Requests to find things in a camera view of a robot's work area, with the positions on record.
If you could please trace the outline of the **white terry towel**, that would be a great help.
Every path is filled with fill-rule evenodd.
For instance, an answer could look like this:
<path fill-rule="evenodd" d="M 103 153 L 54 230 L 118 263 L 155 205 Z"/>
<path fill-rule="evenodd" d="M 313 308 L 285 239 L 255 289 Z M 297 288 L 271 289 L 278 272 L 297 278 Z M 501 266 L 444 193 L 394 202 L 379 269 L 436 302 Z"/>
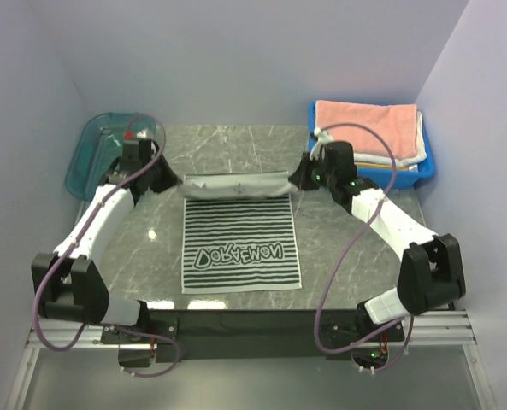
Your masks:
<path fill-rule="evenodd" d="M 385 108 L 385 112 L 369 124 L 391 147 L 398 169 L 409 170 L 427 159 L 422 136 L 422 113 L 409 108 Z"/>

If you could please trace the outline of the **pink terry towel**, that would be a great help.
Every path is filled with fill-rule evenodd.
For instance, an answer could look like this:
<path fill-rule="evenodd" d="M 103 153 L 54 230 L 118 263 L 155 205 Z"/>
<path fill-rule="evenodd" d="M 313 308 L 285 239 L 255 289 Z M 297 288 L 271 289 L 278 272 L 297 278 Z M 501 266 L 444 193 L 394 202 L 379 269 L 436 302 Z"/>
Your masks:
<path fill-rule="evenodd" d="M 377 131 L 369 126 L 385 108 L 409 108 L 415 104 L 373 105 L 352 102 L 318 100 L 315 102 L 315 127 L 326 128 L 336 141 L 350 143 L 355 159 L 364 162 L 389 164 L 391 147 Z"/>

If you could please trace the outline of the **green white striped towel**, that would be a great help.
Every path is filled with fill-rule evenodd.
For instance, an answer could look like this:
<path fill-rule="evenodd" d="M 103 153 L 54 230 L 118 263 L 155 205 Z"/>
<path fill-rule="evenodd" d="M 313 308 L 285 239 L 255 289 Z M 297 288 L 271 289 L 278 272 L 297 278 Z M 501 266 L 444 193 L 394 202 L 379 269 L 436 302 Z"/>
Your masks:
<path fill-rule="evenodd" d="M 184 199 L 181 290 L 186 295 L 302 287 L 286 171 L 189 174 Z"/>

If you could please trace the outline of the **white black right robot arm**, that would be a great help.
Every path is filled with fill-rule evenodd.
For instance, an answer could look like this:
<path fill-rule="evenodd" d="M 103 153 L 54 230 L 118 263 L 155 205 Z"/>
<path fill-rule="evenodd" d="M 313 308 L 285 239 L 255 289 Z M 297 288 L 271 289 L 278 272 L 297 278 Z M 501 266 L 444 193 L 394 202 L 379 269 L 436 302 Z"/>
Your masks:
<path fill-rule="evenodd" d="M 420 225 L 372 179 L 359 176 L 349 143 L 328 143 L 317 154 L 303 153 L 289 182 L 302 191 L 329 190 L 333 201 L 377 233 L 400 261 L 397 285 L 357 306 L 356 330 L 363 340 L 376 340 L 393 319 L 420 315 L 465 296 L 457 239 Z"/>

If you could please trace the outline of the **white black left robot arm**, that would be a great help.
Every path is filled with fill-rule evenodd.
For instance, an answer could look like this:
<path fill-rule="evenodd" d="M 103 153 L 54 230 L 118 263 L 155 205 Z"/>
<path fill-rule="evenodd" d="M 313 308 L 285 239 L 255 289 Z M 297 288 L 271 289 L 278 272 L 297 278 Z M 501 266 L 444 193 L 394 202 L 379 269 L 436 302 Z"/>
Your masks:
<path fill-rule="evenodd" d="M 146 302 L 113 296 L 98 270 L 115 228 L 147 192 L 162 193 L 180 183 L 159 144 L 128 138 L 121 156 L 100 178 L 90 205 L 66 239 L 50 253 L 39 253 L 31 271 L 34 325 L 57 319 L 84 325 L 120 325 L 131 343 L 151 333 Z"/>

